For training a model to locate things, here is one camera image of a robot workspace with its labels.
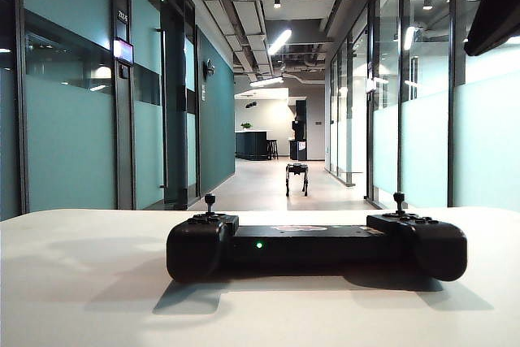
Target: bar stool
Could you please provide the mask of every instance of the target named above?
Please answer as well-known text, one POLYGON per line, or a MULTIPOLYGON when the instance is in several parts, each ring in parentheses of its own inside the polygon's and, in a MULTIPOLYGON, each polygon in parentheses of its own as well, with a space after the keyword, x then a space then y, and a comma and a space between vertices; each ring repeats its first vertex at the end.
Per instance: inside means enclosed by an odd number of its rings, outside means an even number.
POLYGON ((278 158, 278 140, 267 140, 267 158, 278 158))

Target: controller grip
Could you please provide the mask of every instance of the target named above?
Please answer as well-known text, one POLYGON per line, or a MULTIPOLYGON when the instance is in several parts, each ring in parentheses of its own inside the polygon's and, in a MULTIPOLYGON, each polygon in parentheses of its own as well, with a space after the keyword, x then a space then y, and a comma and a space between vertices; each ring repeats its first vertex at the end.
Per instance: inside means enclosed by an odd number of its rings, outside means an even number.
POLYGON ((467 239, 450 223, 439 223, 435 230, 414 227, 413 252, 418 265, 438 280, 456 280, 467 267, 467 239))
POLYGON ((180 283, 206 278, 220 264, 225 223, 189 223, 175 226, 166 243, 168 274, 180 283))

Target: stool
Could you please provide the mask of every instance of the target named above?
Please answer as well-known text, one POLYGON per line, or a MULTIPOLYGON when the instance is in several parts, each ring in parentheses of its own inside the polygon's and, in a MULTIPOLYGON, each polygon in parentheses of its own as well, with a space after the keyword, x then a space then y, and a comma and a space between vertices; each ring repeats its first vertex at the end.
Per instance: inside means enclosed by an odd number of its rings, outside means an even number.
POLYGON ((267 140, 267 158, 269 160, 273 158, 278 158, 277 140, 267 140))
POLYGON ((303 177, 303 189, 301 191, 305 191, 305 196, 307 196, 307 187, 309 186, 309 180, 307 174, 309 172, 309 168, 306 164, 300 163, 292 163, 288 164, 285 168, 285 187, 287 188, 287 192, 285 193, 285 197, 289 196, 289 172, 292 172, 294 175, 300 175, 302 172, 305 173, 303 177))

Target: wall sign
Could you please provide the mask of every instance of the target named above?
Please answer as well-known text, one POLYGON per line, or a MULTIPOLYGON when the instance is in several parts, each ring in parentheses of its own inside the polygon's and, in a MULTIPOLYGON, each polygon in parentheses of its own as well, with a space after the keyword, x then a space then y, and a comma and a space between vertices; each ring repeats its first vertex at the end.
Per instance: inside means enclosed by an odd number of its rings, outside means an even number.
POLYGON ((128 24, 128 15, 126 15, 121 10, 117 11, 117 19, 123 22, 124 24, 128 24))

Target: display screen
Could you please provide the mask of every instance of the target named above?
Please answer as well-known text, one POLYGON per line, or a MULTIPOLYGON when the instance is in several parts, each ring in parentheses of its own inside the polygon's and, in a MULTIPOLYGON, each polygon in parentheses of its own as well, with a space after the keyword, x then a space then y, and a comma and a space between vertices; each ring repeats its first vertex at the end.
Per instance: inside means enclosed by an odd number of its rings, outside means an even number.
POLYGON ((133 65, 133 46, 126 41, 115 40, 114 57, 128 65, 133 65))

